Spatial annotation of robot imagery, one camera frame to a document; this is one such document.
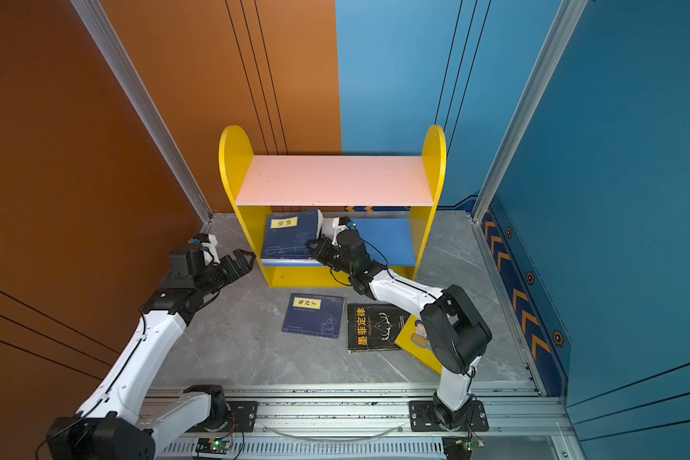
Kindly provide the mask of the dark blue book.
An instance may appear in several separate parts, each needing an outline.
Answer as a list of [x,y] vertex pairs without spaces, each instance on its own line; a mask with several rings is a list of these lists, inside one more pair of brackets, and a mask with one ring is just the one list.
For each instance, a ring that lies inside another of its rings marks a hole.
[[338,339],[344,305],[342,297],[293,293],[282,332]]
[[269,216],[261,257],[265,260],[306,260],[308,241],[320,236],[323,215],[314,209],[283,217]]

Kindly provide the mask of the black book yellow title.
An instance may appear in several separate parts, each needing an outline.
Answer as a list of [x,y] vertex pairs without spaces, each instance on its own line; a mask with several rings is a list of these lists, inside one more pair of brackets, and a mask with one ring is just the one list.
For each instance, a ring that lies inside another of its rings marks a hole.
[[348,304],[348,352],[398,351],[396,340],[408,319],[407,312],[391,304]]

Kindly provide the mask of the yellow cartoon cover book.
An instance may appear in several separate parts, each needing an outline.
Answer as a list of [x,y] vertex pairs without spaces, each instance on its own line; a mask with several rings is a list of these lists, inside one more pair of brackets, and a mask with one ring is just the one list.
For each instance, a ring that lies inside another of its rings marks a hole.
[[412,315],[408,318],[395,343],[430,370],[437,374],[442,373],[443,366],[430,348],[426,327],[416,316]]

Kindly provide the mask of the white book with dark bars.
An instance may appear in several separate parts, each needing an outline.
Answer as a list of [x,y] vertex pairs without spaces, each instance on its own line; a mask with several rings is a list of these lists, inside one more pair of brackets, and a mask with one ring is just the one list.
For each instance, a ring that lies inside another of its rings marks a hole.
[[321,266],[316,259],[272,259],[264,258],[261,260],[264,266],[273,266],[274,268],[316,268]]

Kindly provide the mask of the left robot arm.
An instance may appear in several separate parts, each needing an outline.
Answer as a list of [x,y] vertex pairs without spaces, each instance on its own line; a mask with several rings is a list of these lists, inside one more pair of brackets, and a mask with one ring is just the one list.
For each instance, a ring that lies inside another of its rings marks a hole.
[[249,274],[256,256],[236,249],[220,257],[201,237],[175,248],[169,271],[140,308],[130,341],[72,417],[59,417],[44,440],[54,459],[153,459],[192,427],[234,429],[218,384],[192,385],[147,422],[140,411],[162,363],[195,315],[222,289]]

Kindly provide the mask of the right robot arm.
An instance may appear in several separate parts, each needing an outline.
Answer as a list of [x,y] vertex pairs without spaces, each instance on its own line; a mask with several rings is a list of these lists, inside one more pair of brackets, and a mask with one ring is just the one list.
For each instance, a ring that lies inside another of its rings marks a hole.
[[438,424],[458,430],[470,423],[471,386],[493,334],[466,291],[422,285],[373,259],[370,245],[356,229],[341,231],[333,241],[320,237],[306,242],[308,253],[323,266],[348,276],[358,294],[392,304],[417,317],[429,347],[442,367],[433,396]]

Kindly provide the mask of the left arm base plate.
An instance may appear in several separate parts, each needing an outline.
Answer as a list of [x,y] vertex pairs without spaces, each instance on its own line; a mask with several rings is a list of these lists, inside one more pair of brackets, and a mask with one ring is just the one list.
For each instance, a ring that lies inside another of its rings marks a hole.
[[194,425],[187,433],[221,433],[230,431],[251,433],[255,429],[259,403],[256,401],[237,401],[227,404],[226,415],[220,421],[206,420]]

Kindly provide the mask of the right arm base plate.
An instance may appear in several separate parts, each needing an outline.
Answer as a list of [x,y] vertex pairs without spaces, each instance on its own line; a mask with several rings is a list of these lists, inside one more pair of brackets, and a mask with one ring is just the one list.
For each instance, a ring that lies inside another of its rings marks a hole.
[[450,410],[439,400],[411,401],[408,412],[410,427],[415,432],[490,430],[484,404],[475,399],[469,399],[457,411]]

